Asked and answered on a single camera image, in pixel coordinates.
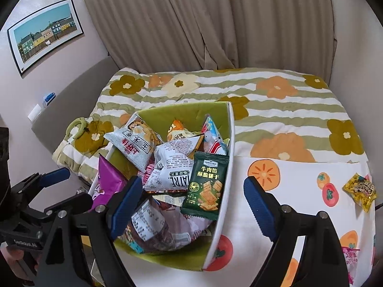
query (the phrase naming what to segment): gray headboard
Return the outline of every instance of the gray headboard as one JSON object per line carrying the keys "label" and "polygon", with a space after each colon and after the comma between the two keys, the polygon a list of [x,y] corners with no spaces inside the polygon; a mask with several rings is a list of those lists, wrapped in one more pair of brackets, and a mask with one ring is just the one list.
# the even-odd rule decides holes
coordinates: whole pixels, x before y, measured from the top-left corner
{"label": "gray headboard", "polygon": [[70,83],[34,120],[32,131],[49,152],[56,150],[74,119],[89,116],[101,90],[118,70],[108,56]]}

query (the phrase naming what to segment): beef cracker package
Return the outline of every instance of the beef cracker package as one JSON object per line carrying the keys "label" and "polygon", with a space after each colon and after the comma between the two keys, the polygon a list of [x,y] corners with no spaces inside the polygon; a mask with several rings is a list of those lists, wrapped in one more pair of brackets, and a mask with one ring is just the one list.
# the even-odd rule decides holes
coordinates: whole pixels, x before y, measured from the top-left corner
{"label": "beef cracker package", "polygon": [[227,155],[194,154],[188,194],[181,208],[183,214],[218,219],[228,164]]}
{"label": "beef cracker package", "polygon": [[120,150],[141,172],[145,172],[154,149],[162,144],[162,139],[145,121],[135,112],[124,127],[104,138]]}

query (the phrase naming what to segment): flower pattern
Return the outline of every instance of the flower pattern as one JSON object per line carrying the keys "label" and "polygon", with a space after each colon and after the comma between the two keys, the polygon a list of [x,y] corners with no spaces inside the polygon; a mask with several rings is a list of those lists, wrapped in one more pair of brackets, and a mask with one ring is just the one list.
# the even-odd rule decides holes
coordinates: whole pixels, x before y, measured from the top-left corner
{"label": "flower pattern", "polygon": [[222,69],[222,70],[214,70],[214,72],[217,72],[217,73],[225,73],[225,72],[229,72],[229,71],[239,71],[239,70],[242,70],[243,68],[233,68],[233,69]]}
{"label": "flower pattern", "polygon": [[99,148],[106,146],[108,141],[104,139],[106,133],[114,130],[109,121],[92,121],[87,124],[84,133],[74,141],[74,147],[81,153],[94,154]]}
{"label": "flower pattern", "polygon": [[198,76],[194,74],[178,74],[174,76],[161,90],[166,92],[169,98],[179,97],[183,94],[191,93],[199,85],[196,83]]}
{"label": "flower pattern", "polygon": [[245,105],[250,101],[247,97],[242,96],[242,97],[221,97],[217,101],[230,101],[231,106],[233,107],[233,112],[234,112],[234,120],[242,120],[245,117],[248,117],[248,110],[245,108]]}
{"label": "flower pattern", "polygon": [[277,99],[284,99],[286,96],[295,96],[298,94],[298,90],[281,76],[272,76],[260,81],[256,89],[266,90],[267,97]]}
{"label": "flower pattern", "polygon": [[296,133],[281,133],[271,139],[264,138],[254,144],[250,156],[293,162],[315,162],[311,152],[306,149],[304,139]]}
{"label": "flower pattern", "polygon": [[358,133],[351,122],[331,119],[327,121],[331,132],[329,136],[332,149],[339,155],[349,155],[351,152],[361,155],[364,153],[363,145]]}
{"label": "flower pattern", "polygon": [[133,95],[138,93],[145,86],[143,79],[135,79],[131,75],[123,75],[118,81],[114,81],[110,84],[110,96],[115,96],[119,93],[125,95]]}
{"label": "flower pattern", "polygon": [[158,74],[153,74],[149,77],[149,88],[154,88],[158,86],[164,86],[172,79],[171,75],[159,76]]}
{"label": "flower pattern", "polygon": [[129,113],[125,113],[122,116],[120,116],[120,120],[119,120],[120,126],[124,126],[129,121],[131,116],[132,115]]}
{"label": "flower pattern", "polygon": [[323,81],[323,79],[319,76],[305,74],[305,75],[303,75],[303,77],[305,78],[304,82],[308,86],[311,86],[311,87],[316,88],[316,89],[329,88],[327,86],[326,82]]}

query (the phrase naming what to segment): snack wrapper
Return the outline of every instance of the snack wrapper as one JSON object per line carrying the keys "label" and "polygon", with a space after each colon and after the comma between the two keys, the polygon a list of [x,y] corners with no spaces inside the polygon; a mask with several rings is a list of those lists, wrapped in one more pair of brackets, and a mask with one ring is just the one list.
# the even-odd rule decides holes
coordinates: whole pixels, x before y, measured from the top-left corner
{"label": "snack wrapper", "polygon": [[114,193],[121,192],[127,183],[126,178],[106,158],[98,159],[98,185],[93,193],[91,210],[98,205],[106,205]]}
{"label": "snack wrapper", "polygon": [[144,186],[149,179],[150,175],[152,174],[153,170],[155,168],[154,163],[150,163],[145,172],[138,171],[137,176],[141,177],[142,185]]}
{"label": "snack wrapper", "polygon": [[168,195],[168,194],[158,194],[158,195],[153,195],[153,198],[156,200],[159,200],[161,202],[164,202],[164,203],[168,203],[168,204],[171,204],[174,206],[181,207],[183,204],[183,201],[186,198],[186,195],[176,197],[176,196],[172,196],[172,195]]}
{"label": "snack wrapper", "polygon": [[209,114],[206,116],[205,123],[202,127],[202,133],[205,136],[203,141],[203,150],[205,152],[227,155],[227,146]]}
{"label": "snack wrapper", "polygon": [[193,136],[194,134],[188,131],[185,127],[183,127],[183,124],[180,121],[174,120],[173,124],[169,128],[167,140],[172,141]]}
{"label": "snack wrapper", "polygon": [[342,247],[344,258],[346,259],[347,271],[349,273],[349,283],[354,284],[355,275],[358,266],[358,252],[360,249]]}
{"label": "snack wrapper", "polygon": [[194,154],[188,194],[181,208],[183,214],[218,219],[228,164],[228,156]]}
{"label": "snack wrapper", "polygon": [[165,142],[154,152],[156,168],[144,189],[148,193],[186,192],[193,170],[194,152],[200,147],[203,135]]}
{"label": "snack wrapper", "polygon": [[198,238],[211,222],[184,216],[179,207],[150,197],[133,214],[120,239],[137,253],[173,251]]}
{"label": "snack wrapper", "polygon": [[106,133],[104,138],[113,143],[141,172],[145,172],[155,147],[162,144],[160,135],[154,132],[137,112],[124,127]]}
{"label": "snack wrapper", "polygon": [[366,178],[355,174],[344,186],[343,190],[351,195],[355,203],[365,212],[370,210],[371,204],[377,198],[375,186]]}

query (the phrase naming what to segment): cord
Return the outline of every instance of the cord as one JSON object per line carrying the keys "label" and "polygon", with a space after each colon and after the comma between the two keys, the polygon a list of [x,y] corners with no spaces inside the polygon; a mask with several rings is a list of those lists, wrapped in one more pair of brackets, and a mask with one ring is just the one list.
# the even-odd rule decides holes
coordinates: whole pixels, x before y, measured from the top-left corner
{"label": "cord", "polygon": [[376,205],[375,206],[375,210],[378,210],[379,208],[383,207],[383,203],[379,204],[379,205]]}

